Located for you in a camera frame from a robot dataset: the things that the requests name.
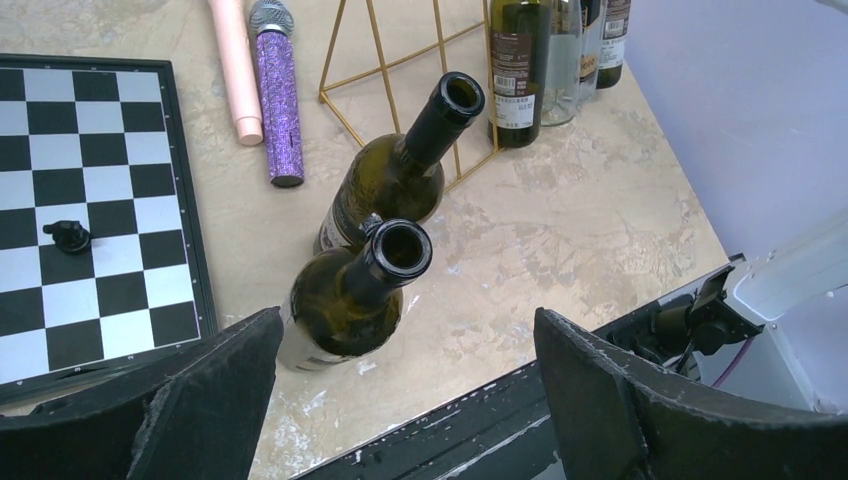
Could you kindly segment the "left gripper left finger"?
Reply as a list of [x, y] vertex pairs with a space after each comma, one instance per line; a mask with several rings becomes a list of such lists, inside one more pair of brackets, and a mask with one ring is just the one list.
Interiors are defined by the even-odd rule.
[[1, 420], [4, 479], [245, 479], [284, 335], [277, 307]]

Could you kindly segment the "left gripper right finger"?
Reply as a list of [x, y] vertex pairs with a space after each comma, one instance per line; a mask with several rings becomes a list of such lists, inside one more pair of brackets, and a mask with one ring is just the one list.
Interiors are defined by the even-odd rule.
[[534, 343], [569, 479], [843, 479], [847, 419], [735, 396], [540, 308]]

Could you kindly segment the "clear glass bottle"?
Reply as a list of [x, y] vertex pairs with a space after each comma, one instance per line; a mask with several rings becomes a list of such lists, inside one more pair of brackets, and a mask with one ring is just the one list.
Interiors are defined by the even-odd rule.
[[580, 0], [552, 2], [541, 125], [570, 122], [577, 113], [582, 35]]

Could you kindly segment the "gold wire wine rack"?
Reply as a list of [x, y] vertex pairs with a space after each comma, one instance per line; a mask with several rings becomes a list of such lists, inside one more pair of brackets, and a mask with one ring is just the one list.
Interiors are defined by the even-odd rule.
[[452, 191], [503, 152], [488, 120], [496, 111], [487, 1], [342, 1], [324, 58], [318, 101], [360, 146], [404, 133], [433, 89], [464, 72], [484, 89], [486, 110], [445, 155]]

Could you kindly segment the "clear square liquor bottle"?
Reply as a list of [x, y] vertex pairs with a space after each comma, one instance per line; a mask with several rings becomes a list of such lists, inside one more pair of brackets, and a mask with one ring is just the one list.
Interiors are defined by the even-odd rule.
[[582, 7], [582, 46], [578, 102], [582, 104], [587, 102], [596, 90], [606, 2], [604, 0], [581, 0], [580, 3]]

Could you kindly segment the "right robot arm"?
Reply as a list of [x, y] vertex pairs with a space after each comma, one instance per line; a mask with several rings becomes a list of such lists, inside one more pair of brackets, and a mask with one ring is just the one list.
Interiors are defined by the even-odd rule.
[[645, 357], [706, 386], [817, 413], [846, 414], [815, 393], [789, 359], [779, 319], [847, 285], [847, 213], [752, 260], [722, 268], [659, 299]]

